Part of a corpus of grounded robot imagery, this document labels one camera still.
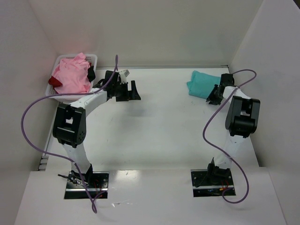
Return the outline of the teal t shirt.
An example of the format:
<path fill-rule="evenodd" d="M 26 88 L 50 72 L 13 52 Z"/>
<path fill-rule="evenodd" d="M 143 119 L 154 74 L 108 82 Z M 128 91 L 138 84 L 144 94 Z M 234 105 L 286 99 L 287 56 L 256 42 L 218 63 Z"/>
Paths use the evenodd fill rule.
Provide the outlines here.
<path fill-rule="evenodd" d="M 214 85 L 219 85 L 220 80 L 221 77 L 194 70 L 191 75 L 191 80 L 187 82 L 188 94 L 190 96 L 207 99 Z"/>

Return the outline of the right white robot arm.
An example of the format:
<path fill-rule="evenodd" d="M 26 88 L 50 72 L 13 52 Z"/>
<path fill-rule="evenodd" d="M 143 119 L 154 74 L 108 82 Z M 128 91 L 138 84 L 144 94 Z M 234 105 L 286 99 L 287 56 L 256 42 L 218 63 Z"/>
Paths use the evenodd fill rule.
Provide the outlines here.
<path fill-rule="evenodd" d="M 248 97 L 235 86 L 232 74 L 221 75 L 219 85 L 214 85 L 206 102 L 220 105 L 222 100 L 230 104 L 225 119 L 228 135 L 224 152 L 214 157 L 208 165 L 207 180 L 212 185 L 224 184 L 229 180 L 232 159 L 241 144 L 256 131 L 260 111 L 260 100 Z"/>

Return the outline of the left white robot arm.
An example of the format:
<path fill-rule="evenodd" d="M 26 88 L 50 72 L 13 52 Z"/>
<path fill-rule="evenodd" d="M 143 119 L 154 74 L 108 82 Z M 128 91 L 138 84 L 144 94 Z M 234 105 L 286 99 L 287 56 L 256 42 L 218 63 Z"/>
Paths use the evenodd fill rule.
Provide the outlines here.
<path fill-rule="evenodd" d="M 52 135 L 63 146 L 67 157 L 72 160 L 71 174 L 68 176 L 71 182 L 79 182 L 82 175 L 83 182 L 88 186 L 94 178 L 92 164 L 87 159 L 83 144 L 87 134 L 87 116 L 111 98 L 116 98 L 117 102 L 141 100 L 134 80 L 131 81 L 131 90 L 128 89 L 129 74 L 128 70 L 119 72 L 107 70 L 104 79 L 91 89 L 91 95 L 83 96 L 70 104 L 59 104 Z"/>

